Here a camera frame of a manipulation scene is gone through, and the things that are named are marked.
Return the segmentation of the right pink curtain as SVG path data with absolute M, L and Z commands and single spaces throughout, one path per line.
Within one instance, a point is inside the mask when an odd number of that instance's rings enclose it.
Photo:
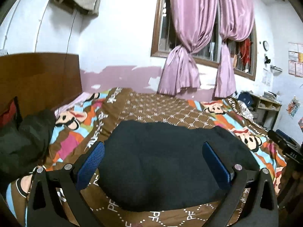
M 219 0 L 222 40 L 220 63 L 217 71 L 215 97 L 226 98 L 236 91 L 234 68 L 227 41 L 246 40 L 254 26 L 253 0 Z

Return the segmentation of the paper wall posters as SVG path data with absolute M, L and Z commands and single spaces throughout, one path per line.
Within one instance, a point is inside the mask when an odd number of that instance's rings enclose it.
M 288 43 L 288 73 L 303 77 L 303 45 Z

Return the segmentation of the wooden side shelf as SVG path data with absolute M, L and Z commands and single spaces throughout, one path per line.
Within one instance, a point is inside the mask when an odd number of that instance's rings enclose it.
M 253 100 L 249 106 L 253 121 L 266 130 L 274 129 L 282 105 L 263 96 L 250 93 Z

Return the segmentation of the round wall clock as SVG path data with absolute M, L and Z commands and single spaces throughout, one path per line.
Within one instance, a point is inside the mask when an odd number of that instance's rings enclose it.
M 266 52 L 269 50 L 269 44 L 266 40 L 263 41 L 263 48 Z

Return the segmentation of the colourful cartoon bedspread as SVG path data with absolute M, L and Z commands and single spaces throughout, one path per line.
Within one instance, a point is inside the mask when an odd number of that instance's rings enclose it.
M 266 130 L 246 117 L 233 98 L 199 102 L 117 87 L 94 93 L 89 99 L 80 96 L 67 108 L 44 110 L 26 116 L 25 120 L 45 124 L 50 134 L 40 135 L 34 142 L 35 147 L 44 148 L 42 154 L 27 150 L 35 159 L 34 164 L 11 182 L 6 191 L 8 207 L 21 226 L 27 225 L 31 171 L 37 166 L 53 171 L 73 162 L 96 140 L 105 141 L 121 121 L 163 122 L 189 129 L 220 126 L 252 150 L 259 166 L 269 170 L 274 186 L 278 186 L 286 165 Z

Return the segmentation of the brown wooden window frame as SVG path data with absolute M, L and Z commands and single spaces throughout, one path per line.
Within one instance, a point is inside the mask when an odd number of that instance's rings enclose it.
M 197 64 L 218 68 L 220 61 L 221 38 L 219 35 L 219 15 L 215 18 L 213 34 L 210 42 L 198 53 L 193 55 Z M 179 45 L 175 33 L 169 0 L 157 0 L 155 23 L 152 37 L 151 56 L 166 58 L 169 52 Z M 250 80 L 255 80 L 257 68 L 257 36 L 253 27 L 244 42 L 228 40 L 234 73 Z

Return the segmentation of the brown wooden headboard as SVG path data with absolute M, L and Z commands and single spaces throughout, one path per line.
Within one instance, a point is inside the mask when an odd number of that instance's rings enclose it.
M 26 117 L 56 109 L 82 93 L 79 57 L 66 53 L 20 53 L 1 56 L 1 110 L 17 97 Z

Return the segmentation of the pink curtain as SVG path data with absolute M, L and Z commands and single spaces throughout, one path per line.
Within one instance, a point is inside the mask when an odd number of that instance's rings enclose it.
M 193 55 L 211 40 L 218 0 L 170 0 L 170 11 L 179 45 L 169 53 L 158 93 L 175 96 L 182 90 L 198 89 L 199 70 Z
M 236 91 L 234 68 L 227 41 L 246 40 L 254 26 L 253 0 L 219 0 L 222 40 L 220 63 L 217 71 L 215 97 L 226 98 Z

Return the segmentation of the large black jacket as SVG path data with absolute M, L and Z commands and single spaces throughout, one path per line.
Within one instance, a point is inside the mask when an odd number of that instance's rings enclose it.
M 229 131 L 122 121 L 105 141 L 98 185 L 120 208 L 132 212 L 167 211 L 221 200 L 203 155 L 208 142 L 231 163 L 257 171 L 249 148 Z

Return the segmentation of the left pink curtain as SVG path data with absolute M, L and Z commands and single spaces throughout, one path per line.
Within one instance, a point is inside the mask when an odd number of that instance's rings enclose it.
M 158 93 L 175 96 L 182 90 L 198 89 L 199 70 L 193 55 L 211 40 L 218 0 L 170 0 L 170 11 L 179 45 L 169 53 Z

